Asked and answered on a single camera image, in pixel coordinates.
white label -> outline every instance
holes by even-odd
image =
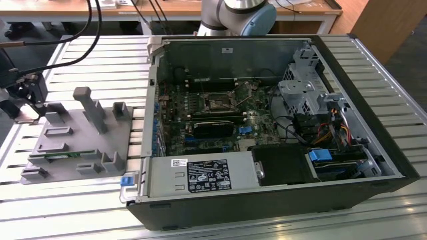
[[[223,54],[232,54],[234,51],[235,51],[234,48],[223,48],[223,49],[222,49],[222,53],[223,53]]]
[[[137,12],[132,12],[132,11],[120,11],[119,12],[120,15],[136,15]]]
[[[188,159],[172,159],[172,168],[173,167],[187,167]]]

wooden desk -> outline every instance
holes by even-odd
[[[355,34],[386,64],[427,14],[427,0],[336,0],[344,14],[332,34]]]
[[[200,21],[202,2],[181,0],[159,0],[169,21]],[[322,22],[318,33],[327,34],[342,10],[334,10],[324,0],[314,0],[311,6],[300,4],[295,10],[302,14],[278,8],[278,21]],[[139,0],[137,7],[149,22],[157,21],[152,6],[147,0]],[[104,21],[124,22],[141,19],[132,6],[117,6],[117,9],[103,10]],[[88,6],[85,0],[0,0],[0,19],[5,22],[85,22]],[[145,35],[151,35],[148,27],[143,24]]]

circuit board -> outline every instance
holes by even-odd
[[[251,146],[282,142],[268,105],[272,87],[258,87],[251,80],[239,81],[236,85],[230,92],[189,92],[183,85],[159,88],[167,156],[243,152]],[[228,137],[198,139],[188,133],[198,125],[195,117],[203,116],[202,123],[230,123],[230,116],[218,117],[216,114],[235,112],[244,117],[236,116],[243,121],[234,122]]]

sticker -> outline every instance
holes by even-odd
[[[172,168],[173,167],[185,167],[188,159],[172,159]]]
[[[223,53],[223,54],[232,54],[234,51],[235,51],[234,48],[223,48],[223,49],[222,49],[222,53]]]
[[[119,12],[120,15],[136,15],[137,12],[132,12],[132,11],[120,11]]]
[[[185,162],[185,164],[188,172],[188,191],[192,194],[232,189],[228,162],[226,159]]]

metal table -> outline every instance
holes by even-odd
[[[350,210],[148,231],[119,201],[120,177],[20,185],[20,173],[35,147],[40,125],[15,125],[0,149],[0,238],[5,239],[422,239],[427,233],[427,116],[368,53],[346,35],[322,37],[422,179]],[[79,58],[93,37],[57,47],[49,64]],[[92,89],[104,107],[124,101],[133,114],[128,171],[139,167],[148,84],[147,36],[105,36],[75,66],[44,73],[47,102],[81,108],[76,86]]]

